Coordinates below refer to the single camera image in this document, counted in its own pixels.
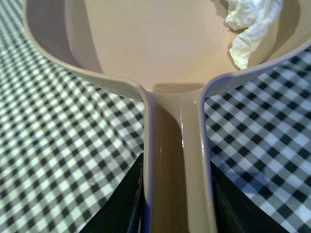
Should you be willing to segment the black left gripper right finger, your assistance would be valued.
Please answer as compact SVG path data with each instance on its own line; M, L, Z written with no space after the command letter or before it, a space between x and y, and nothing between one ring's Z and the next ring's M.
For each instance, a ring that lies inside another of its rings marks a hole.
M211 166L216 222L220 233L286 233L256 206L213 163Z

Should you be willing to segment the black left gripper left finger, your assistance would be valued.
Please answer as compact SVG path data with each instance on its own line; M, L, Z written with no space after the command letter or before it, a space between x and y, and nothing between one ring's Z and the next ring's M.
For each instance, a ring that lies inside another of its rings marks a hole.
M143 196L143 153L82 233L138 233Z

